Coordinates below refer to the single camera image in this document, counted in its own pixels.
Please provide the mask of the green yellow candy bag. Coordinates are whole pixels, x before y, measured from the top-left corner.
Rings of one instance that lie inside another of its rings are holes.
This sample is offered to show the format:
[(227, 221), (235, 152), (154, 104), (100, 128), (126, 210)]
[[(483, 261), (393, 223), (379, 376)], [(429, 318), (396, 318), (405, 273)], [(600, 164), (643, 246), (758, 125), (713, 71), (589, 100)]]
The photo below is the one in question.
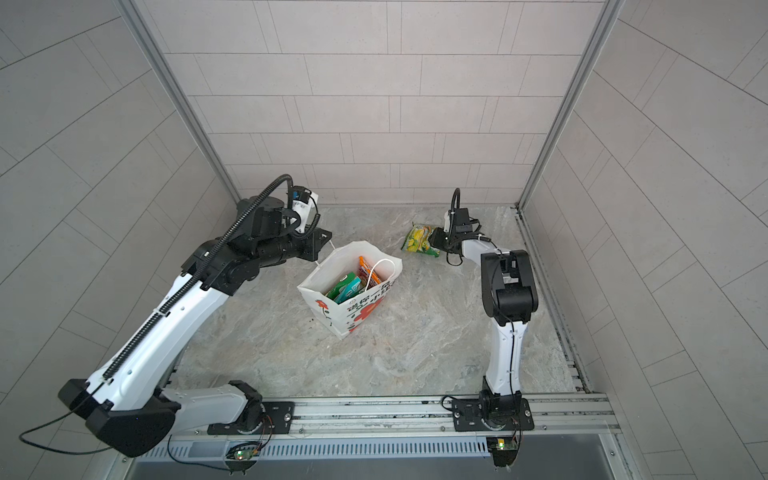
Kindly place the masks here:
[(436, 229), (433, 225), (413, 223), (402, 243), (401, 250), (429, 255), (434, 258), (440, 256), (439, 250), (430, 243), (430, 236)]

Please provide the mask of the green snack pack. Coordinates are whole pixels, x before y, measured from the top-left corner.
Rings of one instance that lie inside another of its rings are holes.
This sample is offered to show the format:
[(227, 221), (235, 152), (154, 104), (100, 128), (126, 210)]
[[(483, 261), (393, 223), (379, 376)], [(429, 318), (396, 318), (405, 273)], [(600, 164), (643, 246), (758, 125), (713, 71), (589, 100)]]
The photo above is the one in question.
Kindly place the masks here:
[(357, 275), (354, 272), (348, 272), (336, 282), (336, 284), (325, 294), (325, 296), (330, 300), (335, 300), (346, 288), (346, 286), (356, 278)]

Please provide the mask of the white floral paper bag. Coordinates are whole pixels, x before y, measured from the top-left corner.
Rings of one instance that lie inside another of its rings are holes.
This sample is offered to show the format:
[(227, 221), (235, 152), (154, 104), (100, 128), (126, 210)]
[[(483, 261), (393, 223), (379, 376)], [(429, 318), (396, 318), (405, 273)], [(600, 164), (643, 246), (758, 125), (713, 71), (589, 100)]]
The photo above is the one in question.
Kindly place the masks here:
[(343, 339), (381, 304), (402, 270), (401, 259), (354, 241), (334, 249), (298, 291), (315, 318)]

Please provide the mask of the orange pink candy bag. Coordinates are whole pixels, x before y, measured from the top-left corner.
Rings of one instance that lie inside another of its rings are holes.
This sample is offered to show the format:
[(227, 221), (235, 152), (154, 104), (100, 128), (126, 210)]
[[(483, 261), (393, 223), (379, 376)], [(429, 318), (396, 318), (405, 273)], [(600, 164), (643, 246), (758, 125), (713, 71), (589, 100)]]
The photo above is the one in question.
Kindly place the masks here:
[(382, 279), (376, 271), (377, 263), (369, 262), (364, 256), (358, 257), (359, 277), (365, 290), (378, 286)]

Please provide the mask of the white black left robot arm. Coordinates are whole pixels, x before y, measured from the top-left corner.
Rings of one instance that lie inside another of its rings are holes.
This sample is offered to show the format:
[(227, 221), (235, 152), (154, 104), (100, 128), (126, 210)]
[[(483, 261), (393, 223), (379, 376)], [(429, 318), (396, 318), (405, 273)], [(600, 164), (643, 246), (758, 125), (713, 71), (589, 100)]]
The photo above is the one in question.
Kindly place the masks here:
[(317, 200), (283, 174), (240, 201), (234, 223), (184, 262), (165, 299), (126, 344), (88, 378), (67, 381), (59, 400), (98, 440), (128, 457), (198, 427), (265, 432), (262, 397), (244, 381), (198, 390), (167, 384), (197, 330), (244, 283), (292, 258), (317, 260), (331, 239), (318, 226)]

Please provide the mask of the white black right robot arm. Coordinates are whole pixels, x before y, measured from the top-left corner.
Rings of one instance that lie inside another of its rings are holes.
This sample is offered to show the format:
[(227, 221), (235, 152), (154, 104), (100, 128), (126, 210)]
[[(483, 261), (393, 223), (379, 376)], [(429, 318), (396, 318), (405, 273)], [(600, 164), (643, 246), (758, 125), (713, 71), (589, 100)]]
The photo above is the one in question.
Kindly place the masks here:
[(522, 345), (539, 300), (530, 256), (525, 250), (498, 247), (481, 232), (480, 221), (460, 205), (455, 191), (445, 225), (429, 237), (430, 245), (481, 268), (480, 293), (485, 314), (494, 321), (492, 350), (479, 402), (483, 418), (499, 423), (522, 406)]

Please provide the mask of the teal snack pack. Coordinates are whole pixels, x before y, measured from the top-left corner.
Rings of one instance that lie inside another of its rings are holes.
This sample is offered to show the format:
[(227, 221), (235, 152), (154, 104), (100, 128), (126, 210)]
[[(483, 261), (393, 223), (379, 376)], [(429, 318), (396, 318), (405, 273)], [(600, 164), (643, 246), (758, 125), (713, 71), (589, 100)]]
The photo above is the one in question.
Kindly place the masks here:
[(347, 300), (355, 297), (356, 295), (359, 294), (360, 288), (361, 288), (361, 279), (357, 277), (350, 284), (348, 284), (346, 288), (339, 294), (339, 296), (334, 300), (335, 303), (342, 304)]

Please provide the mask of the left green circuit board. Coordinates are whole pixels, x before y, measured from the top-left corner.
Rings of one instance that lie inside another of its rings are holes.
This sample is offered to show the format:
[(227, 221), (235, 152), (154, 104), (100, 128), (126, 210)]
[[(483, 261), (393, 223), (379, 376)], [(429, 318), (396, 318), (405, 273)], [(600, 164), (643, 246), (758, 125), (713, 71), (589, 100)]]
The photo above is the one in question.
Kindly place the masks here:
[(260, 454), (263, 443), (248, 441), (231, 446), (225, 454), (227, 462), (255, 462)]

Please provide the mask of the green circuit board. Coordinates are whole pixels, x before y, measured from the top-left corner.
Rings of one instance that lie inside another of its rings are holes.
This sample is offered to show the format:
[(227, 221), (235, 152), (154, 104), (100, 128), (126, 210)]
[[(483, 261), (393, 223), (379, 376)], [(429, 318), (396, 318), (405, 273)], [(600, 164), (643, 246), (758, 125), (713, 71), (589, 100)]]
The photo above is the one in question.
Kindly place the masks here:
[(260, 454), (263, 443), (248, 441), (231, 446), (225, 454), (227, 462), (255, 462)]
[(517, 437), (487, 437), (486, 444), (495, 467), (511, 467), (516, 461), (520, 449)]

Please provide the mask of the right green circuit board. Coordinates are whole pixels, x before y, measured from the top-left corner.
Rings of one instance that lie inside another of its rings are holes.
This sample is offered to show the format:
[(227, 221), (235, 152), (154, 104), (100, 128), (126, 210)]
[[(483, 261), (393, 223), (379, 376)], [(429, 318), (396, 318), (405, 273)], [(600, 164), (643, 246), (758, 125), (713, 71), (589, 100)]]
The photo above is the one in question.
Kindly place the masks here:
[(520, 449), (517, 437), (487, 437), (486, 444), (495, 467), (511, 467), (516, 461)]

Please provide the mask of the white ventilation grille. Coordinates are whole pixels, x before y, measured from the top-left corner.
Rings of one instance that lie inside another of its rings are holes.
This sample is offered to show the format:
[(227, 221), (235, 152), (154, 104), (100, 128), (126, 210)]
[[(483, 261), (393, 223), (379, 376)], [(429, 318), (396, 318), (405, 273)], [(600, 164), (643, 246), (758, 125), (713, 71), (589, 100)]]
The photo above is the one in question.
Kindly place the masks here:
[[(223, 462), (235, 447), (253, 451), (253, 445), (240, 441), (173, 440), (139, 457), (147, 462), (205, 463)], [(261, 461), (391, 459), (391, 458), (484, 458), (490, 452), (481, 437), (407, 437), (407, 438), (325, 438), (274, 439), (254, 456)]]

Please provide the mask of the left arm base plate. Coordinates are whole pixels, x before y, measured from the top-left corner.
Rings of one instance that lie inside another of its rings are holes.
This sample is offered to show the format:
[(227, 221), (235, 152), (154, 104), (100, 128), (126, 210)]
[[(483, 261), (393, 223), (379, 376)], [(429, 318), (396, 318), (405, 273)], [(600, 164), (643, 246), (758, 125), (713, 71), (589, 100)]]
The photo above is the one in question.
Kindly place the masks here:
[(295, 403), (267, 401), (246, 407), (245, 411), (229, 424), (216, 423), (207, 428), (208, 435), (283, 435), (291, 429)]

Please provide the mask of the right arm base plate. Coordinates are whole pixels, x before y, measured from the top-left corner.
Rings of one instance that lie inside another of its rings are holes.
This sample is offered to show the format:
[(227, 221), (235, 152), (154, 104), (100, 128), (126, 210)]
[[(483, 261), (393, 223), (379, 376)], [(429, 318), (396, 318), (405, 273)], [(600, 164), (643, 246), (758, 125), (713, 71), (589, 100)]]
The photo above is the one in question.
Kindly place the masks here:
[(519, 393), (508, 396), (451, 398), (447, 406), (457, 432), (509, 432), (535, 429), (527, 399)]

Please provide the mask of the aluminium mounting rail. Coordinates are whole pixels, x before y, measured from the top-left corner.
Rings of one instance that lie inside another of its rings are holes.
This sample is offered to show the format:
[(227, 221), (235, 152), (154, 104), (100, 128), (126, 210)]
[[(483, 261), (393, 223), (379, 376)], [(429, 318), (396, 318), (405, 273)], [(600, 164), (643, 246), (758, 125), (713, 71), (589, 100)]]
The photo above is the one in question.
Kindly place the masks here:
[(276, 440), (511, 435), (618, 434), (619, 420), (605, 394), (525, 394), (517, 414), (481, 421), (477, 408), (453, 407), (443, 395), (294, 397), (290, 426)]

